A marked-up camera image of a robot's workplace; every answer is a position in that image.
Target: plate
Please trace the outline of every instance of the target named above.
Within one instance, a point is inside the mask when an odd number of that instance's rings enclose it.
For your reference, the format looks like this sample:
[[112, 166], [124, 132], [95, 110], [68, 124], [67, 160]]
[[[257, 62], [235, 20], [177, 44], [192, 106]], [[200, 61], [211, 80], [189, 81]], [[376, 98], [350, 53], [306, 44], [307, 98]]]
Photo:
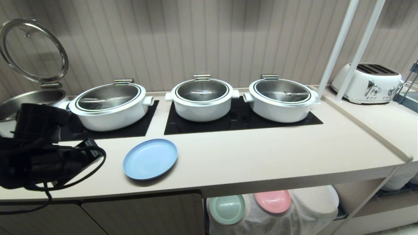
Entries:
[[338, 210], [338, 194], [331, 185], [293, 189], [292, 196], [305, 213], [333, 215]]
[[238, 223], [246, 212], [246, 203], [242, 195], [213, 197], [208, 204], [209, 214], [222, 225]]
[[285, 212], [292, 201], [287, 190], [256, 193], [255, 200], [261, 208], [274, 214]]
[[166, 173], [177, 160], [176, 145], [165, 139], [135, 146], [123, 160], [123, 171], [132, 179], [146, 180]]

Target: toaster lever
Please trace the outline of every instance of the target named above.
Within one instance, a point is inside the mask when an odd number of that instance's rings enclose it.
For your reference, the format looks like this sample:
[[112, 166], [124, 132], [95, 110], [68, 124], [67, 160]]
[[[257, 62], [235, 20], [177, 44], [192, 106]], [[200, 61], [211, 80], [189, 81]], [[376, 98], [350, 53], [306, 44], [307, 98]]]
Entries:
[[370, 79], [369, 80], [369, 84], [367, 85], [366, 93], [364, 94], [364, 96], [367, 96], [367, 94], [369, 94], [369, 92], [372, 89], [372, 87], [377, 87], [377, 85], [375, 84], [375, 82], [373, 81], [373, 79]]

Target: white oval pot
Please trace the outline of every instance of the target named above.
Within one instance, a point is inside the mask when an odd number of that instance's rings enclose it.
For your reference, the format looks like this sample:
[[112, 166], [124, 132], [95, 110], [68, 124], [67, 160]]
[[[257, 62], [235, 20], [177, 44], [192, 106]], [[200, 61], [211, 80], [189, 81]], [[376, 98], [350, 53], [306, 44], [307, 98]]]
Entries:
[[98, 88], [87, 90], [77, 96], [70, 102], [69, 108], [71, 112], [76, 114], [83, 126], [93, 131], [110, 131], [117, 130], [129, 126], [140, 120], [148, 111], [148, 106], [154, 104], [154, 97], [145, 96], [145, 88], [138, 84], [131, 84], [137, 86], [141, 92], [140, 95], [130, 102], [119, 107], [103, 110], [103, 111], [85, 111], [80, 110], [76, 106], [76, 101], [86, 93]]
[[273, 101], [261, 96], [255, 91], [254, 86], [258, 81], [259, 80], [250, 85], [250, 93], [245, 93], [243, 95], [244, 101], [250, 103], [250, 107], [255, 113], [271, 121], [280, 123], [295, 123], [303, 120], [306, 116], [308, 116], [311, 106], [318, 97], [318, 93], [316, 93], [316, 91], [294, 82], [305, 87], [311, 93], [311, 97], [307, 101], [296, 104]]
[[222, 82], [228, 87], [228, 93], [219, 100], [194, 103], [180, 99], [176, 95], [176, 90], [182, 84], [189, 82], [185, 81], [175, 86], [171, 92], [166, 93], [166, 101], [173, 101], [177, 114], [186, 120], [193, 122], [209, 122], [219, 119], [229, 112], [231, 109], [231, 99], [239, 98], [240, 92], [238, 90], [233, 90], [232, 86], [224, 81], [217, 79], [212, 80]]

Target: pot lid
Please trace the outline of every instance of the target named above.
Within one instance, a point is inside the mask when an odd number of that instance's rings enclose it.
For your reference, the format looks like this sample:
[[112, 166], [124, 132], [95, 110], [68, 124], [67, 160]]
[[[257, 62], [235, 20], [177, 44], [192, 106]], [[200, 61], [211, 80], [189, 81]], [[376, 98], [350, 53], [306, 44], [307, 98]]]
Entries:
[[0, 52], [13, 70], [47, 87], [61, 80], [68, 70], [63, 46], [36, 20], [13, 19], [4, 23]]
[[210, 75], [194, 75], [194, 80], [187, 81], [176, 89], [176, 95], [189, 102], [212, 102], [225, 97], [229, 92], [226, 84], [211, 79]]
[[262, 75], [261, 78], [254, 84], [254, 90], [269, 100], [302, 103], [311, 97], [309, 90], [297, 82], [279, 79], [278, 75]]
[[97, 112], [123, 106], [141, 93], [141, 89], [131, 82], [133, 80], [115, 80], [114, 84], [93, 88], [77, 98], [76, 107], [88, 112]]

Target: toaster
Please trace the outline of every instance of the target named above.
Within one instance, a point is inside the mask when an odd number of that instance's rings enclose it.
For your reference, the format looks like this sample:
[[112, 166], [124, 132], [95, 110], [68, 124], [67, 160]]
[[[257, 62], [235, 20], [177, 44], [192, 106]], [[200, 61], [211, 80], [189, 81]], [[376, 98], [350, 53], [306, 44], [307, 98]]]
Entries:
[[[331, 88], [339, 91], [350, 64], [346, 64], [331, 83]], [[381, 104], [392, 100], [402, 87], [400, 73], [385, 66], [360, 63], [354, 71], [344, 97], [355, 104]]]

